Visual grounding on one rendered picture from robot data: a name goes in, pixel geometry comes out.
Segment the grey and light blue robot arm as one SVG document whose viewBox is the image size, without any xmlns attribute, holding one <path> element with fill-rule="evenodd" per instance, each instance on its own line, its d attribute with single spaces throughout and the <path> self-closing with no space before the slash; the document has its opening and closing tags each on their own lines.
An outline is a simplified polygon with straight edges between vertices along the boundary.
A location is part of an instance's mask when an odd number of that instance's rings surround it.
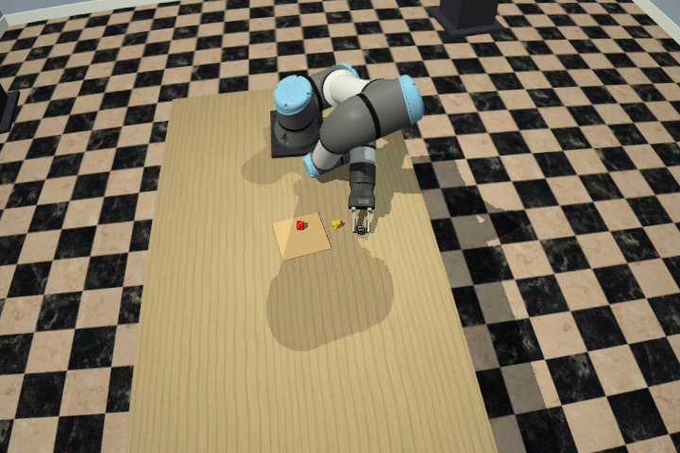
<svg viewBox="0 0 680 453">
<path fill-rule="evenodd" d="M 420 91 L 410 76 L 367 81 L 348 63 L 307 77 L 284 78 L 274 90 L 274 106 L 275 136 L 283 147 L 302 150 L 319 135 L 314 153 L 302 158 L 311 178 L 349 163 L 353 148 L 376 150 L 376 140 L 413 125 L 424 115 Z M 335 109 L 319 129 L 315 114 L 332 106 Z"/>
</svg>

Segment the tan flat mat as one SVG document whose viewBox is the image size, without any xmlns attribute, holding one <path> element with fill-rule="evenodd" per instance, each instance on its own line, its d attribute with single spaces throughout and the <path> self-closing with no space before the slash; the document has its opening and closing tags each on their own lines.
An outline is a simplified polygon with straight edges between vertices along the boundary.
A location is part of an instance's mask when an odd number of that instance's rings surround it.
<svg viewBox="0 0 680 453">
<path fill-rule="evenodd" d="M 297 230 L 297 221 L 304 229 Z M 282 260 L 291 260 L 332 249 L 318 212 L 273 223 Z"/>
</svg>

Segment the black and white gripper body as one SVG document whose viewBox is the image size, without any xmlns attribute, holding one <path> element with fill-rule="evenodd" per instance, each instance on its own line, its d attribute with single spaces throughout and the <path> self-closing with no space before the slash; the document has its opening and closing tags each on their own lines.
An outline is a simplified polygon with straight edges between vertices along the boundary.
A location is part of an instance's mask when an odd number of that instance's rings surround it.
<svg viewBox="0 0 680 453">
<path fill-rule="evenodd" d="M 354 163 L 353 163 L 354 162 Z M 374 163 L 374 164 L 373 164 Z M 376 150 L 359 146 L 350 150 L 348 208 L 375 209 Z"/>
</svg>

